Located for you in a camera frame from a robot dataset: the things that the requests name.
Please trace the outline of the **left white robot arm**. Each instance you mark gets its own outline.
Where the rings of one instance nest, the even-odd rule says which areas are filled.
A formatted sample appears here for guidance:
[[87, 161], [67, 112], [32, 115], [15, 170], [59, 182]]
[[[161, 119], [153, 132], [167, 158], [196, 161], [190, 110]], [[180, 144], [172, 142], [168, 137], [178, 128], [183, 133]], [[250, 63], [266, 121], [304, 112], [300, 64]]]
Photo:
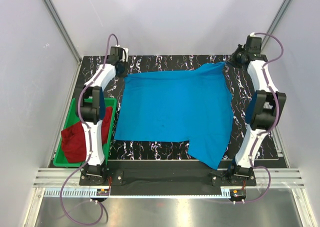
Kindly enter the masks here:
[[119, 45], [110, 48], [105, 63], [88, 80], [78, 97], [76, 114], [84, 131], [86, 157], [81, 168], [83, 175], [97, 185], [108, 180], [106, 157], [103, 151], [102, 125], [106, 116], [104, 90], [116, 76], [125, 73], [129, 49]]

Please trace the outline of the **blue t shirt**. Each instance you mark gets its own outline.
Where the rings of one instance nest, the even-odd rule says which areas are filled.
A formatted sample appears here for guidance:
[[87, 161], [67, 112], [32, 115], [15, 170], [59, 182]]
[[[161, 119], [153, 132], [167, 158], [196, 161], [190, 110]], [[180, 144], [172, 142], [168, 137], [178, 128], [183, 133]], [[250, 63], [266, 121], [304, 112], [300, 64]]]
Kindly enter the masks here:
[[228, 147], [234, 113], [224, 62], [194, 70], [128, 75], [114, 138], [189, 142], [188, 154], [217, 169]]

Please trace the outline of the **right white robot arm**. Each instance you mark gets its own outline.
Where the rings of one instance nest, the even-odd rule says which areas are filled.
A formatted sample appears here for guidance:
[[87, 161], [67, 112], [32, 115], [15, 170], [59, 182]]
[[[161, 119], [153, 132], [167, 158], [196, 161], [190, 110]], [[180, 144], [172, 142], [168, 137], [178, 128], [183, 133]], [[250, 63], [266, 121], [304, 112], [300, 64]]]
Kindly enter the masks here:
[[254, 94], [245, 111], [246, 133], [240, 150], [227, 169], [226, 179], [232, 185], [242, 185], [253, 177], [254, 162], [265, 137], [279, 123], [287, 96], [279, 92], [269, 73], [267, 57], [258, 46], [239, 44], [227, 61], [249, 74]]

